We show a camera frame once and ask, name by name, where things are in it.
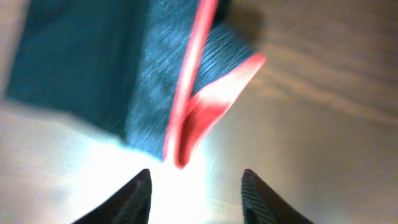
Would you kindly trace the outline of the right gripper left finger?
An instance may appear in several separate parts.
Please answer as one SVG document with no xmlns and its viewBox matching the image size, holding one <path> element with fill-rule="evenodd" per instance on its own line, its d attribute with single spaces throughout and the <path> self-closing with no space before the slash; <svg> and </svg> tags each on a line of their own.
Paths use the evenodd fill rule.
<svg viewBox="0 0 398 224">
<path fill-rule="evenodd" d="M 73 224 L 147 224 L 151 195 L 150 170 L 144 169 L 107 201 Z"/>
</svg>

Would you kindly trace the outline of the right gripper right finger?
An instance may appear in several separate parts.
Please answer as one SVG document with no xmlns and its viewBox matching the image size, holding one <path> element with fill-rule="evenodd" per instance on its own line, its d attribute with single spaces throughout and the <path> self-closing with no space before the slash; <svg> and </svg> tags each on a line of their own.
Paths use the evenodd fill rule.
<svg viewBox="0 0 398 224">
<path fill-rule="evenodd" d="M 244 224 L 313 224 L 251 169 L 244 170 L 241 198 Z"/>
</svg>

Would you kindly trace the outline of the black leggings red waistband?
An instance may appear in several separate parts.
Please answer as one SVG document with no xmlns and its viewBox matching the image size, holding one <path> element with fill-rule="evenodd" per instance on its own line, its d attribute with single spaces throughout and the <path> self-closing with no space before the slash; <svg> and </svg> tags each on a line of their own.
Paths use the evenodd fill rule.
<svg viewBox="0 0 398 224">
<path fill-rule="evenodd" d="M 228 1 L 33 0 L 6 96 L 185 167 L 265 63 Z"/>
</svg>

